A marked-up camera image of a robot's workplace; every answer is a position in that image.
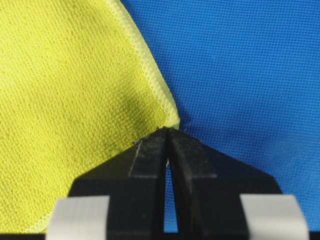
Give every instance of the blue fabric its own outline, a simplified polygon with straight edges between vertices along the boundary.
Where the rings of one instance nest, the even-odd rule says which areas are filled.
[[[175,196],[172,185],[171,169],[169,166],[166,169],[165,183],[164,232],[177,233],[178,224],[176,216]]]
[[[122,0],[180,129],[273,175],[320,230],[320,1]]]

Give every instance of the stitched hem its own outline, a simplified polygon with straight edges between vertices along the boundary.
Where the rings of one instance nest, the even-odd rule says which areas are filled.
[[[44,215],[38,222],[28,227],[22,233],[24,234],[34,234],[34,233],[41,233],[43,232],[50,221],[51,213]]]
[[[165,127],[174,127],[178,129],[180,118],[178,116],[178,110],[174,98],[139,29],[119,0],[105,0],[105,2],[115,15],[120,26],[126,32],[126,35],[129,37],[129,40],[140,59],[140,64],[148,85],[161,108],[166,113],[166,119],[163,125]]]

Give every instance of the textured fabric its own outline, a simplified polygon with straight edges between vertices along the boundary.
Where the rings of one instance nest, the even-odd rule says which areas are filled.
[[[320,230],[320,1],[122,0],[180,129],[264,170]]]
[[[172,174],[170,165],[165,173],[165,201],[164,201],[164,232],[177,233],[178,223],[175,206],[175,195],[172,185]]]
[[[178,124],[119,1],[1,1],[0,233],[42,231],[75,177]]]

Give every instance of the white label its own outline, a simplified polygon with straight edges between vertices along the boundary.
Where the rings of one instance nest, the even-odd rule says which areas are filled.
[[[250,240],[308,240],[309,231],[295,196],[240,194]]]
[[[109,196],[58,199],[45,239],[106,240],[109,201]]]

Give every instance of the yellow microfiber cloth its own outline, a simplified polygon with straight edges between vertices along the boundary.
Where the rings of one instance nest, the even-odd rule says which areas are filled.
[[[178,125],[118,0],[0,1],[0,233],[43,231],[75,177]]]

